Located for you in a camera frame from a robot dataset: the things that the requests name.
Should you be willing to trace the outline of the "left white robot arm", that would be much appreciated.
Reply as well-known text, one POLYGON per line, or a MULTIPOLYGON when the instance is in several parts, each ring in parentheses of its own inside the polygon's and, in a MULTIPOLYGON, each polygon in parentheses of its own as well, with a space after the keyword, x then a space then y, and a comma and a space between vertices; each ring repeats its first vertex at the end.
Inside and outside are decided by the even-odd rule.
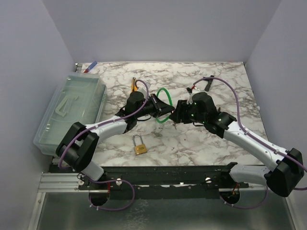
POLYGON ((105 139, 132 130, 140 117, 158 118, 174 109, 154 93, 146 99, 143 93, 132 92, 126 105, 112 118, 90 125, 74 123, 58 145, 56 155, 76 172, 89 177, 95 189, 102 189, 106 185, 104 170, 92 160, 96 146, 105 139))

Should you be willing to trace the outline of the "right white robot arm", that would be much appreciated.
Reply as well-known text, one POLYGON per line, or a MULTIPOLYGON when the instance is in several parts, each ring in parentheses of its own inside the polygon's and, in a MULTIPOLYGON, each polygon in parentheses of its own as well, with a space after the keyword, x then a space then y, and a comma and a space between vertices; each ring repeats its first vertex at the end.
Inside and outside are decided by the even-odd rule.
POLYGON ((176 124, 199 123, 210 133, 240 146, 264 164, 235 164, 221 175, 221 183, 227 188, 243 182, 261 184, 279 196, 288 197, 304 176, 300 151, 272 144, 246 129, 238 119, 216 108, 212 97, 205 92, 192 94, 188 100, 179 100, 169 118, 176 124))

